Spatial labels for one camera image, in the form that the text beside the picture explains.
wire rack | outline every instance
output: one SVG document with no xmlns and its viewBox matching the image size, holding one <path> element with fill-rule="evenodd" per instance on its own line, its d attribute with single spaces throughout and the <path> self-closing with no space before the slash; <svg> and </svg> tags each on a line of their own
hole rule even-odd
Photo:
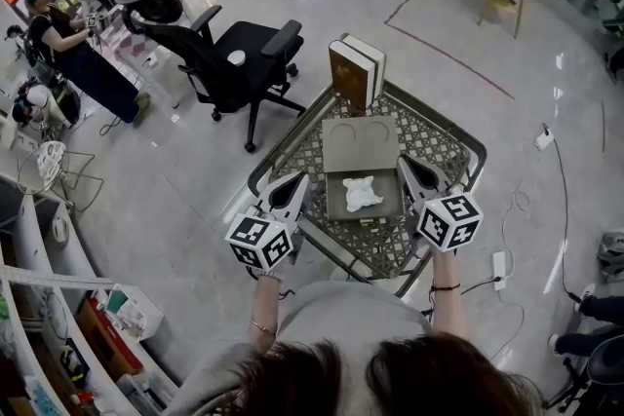
<svg viewBox="0 0 624 416">
<path fill-rule="evenodd" d="M 472 188 L 483 168 L 487 151 L 481 142 L 456 124 L 388 82 L 384 85 L 383 94 L 367 110 L 367 114 L 394 117 L 402 153 L 437 165 L 460 188 Z M 329 118 L 349 116 L 346 102 L 327 89 L 260 162 L 248 184 L 257 195 L 258 185 L 267 174 L 270 180 L 274 180 L 294 171 L 307 171 L 312 188 L 304 208 L 304 217 L 367 265 L 372 271 L 372 279 L 392 279 L 411 274 L 409 281 L 413 282 L 428 260 L 428 255 L 416 255 L 409 227 L 410 221 L 417 214 L 407 197 L 404 196 L 405 214 L 402 216 L 378 218 L 366 224 L 360 221 L 328 220 L 322 122 Z M 311 234 L 306 236 L 308 239 L 313 237 Z M 422 265 L 407 270 L 414 257 L 422 260 Z"/>
</svg>

checkered tablecloth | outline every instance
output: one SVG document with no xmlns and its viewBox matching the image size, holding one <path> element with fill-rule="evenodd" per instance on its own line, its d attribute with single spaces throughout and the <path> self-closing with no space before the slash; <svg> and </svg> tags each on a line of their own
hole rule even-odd
<svg viewBox="0 0 624 416">
<path fill-rule="evenodd" d="M 139 57 L 142 54 L 151 53 L 158 47 L 158 44 L 152 39 L 131 33 L 123 24 L 117 29 L 108 28 L 101 33 L 100 37 L 112 49 L 115 56 L 123 51 L 132 57 Z"/>
</svg>

book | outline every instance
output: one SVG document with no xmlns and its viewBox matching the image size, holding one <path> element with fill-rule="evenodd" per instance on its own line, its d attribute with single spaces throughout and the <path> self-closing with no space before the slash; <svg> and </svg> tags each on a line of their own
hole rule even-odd
<svg viewBox="0 0 624 416">
<path fill-rule="evenodd" d="M 344 42 L 330 43 L 331 80 L 333 87 L 345 99 L 351 110 L 364 113 L 367 89 L 374 86 L 375 63 Z"/>
<path fill-rule="evenodd" d="M 363 42 L 359 38 L 353 35 L 347 35 L 342 39 L 346 45 L 355 49 L 358 53 L 366 56 L 375 63 L 374 81 L 373 85 L 367 87 L 367 106 L 371 106 L 372 102 L 377 99 L 377 96 L 381 94 L 383 89 L 383 75 L 386 69 L 386 54 L 379 49 Z"/>
</svg>

woman in black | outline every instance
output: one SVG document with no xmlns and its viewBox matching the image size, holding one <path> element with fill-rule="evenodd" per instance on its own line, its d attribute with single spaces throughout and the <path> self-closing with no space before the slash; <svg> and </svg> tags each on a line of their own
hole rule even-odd
<svg viewBox="0 0 624 416">
<path fill-rule="evenodd" d="M 87 42 L 82 19 L 70 19 L 52 0 L 25 0 L 30 12 L 29 36 L 46 62 L 126 123 L 140 125 L 149 94 L 135 86 Z"/>
</svg>

gray shirt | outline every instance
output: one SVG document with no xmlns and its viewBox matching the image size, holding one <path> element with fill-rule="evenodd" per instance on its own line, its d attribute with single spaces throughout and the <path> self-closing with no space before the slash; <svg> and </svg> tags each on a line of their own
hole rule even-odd
<svg viewBox="0 0 624 416">
<path fill-rule="evenodd" d="M 430 331 L 423 316 L 390 293 L 370 284 L 320 282 L 297 292 L 280 324 L 277 340 L 312 346 L 331 339 L 343 363 L 341 413 L 363 414 L 372 407 L 365 373 L 378 344 L 415 338 Z M 236 385 L 232 370 L 254 348 L 235 343 L 201 359 L 177 391 L 164 416 L 202 416 L 211 401 Z"/>
</svg>

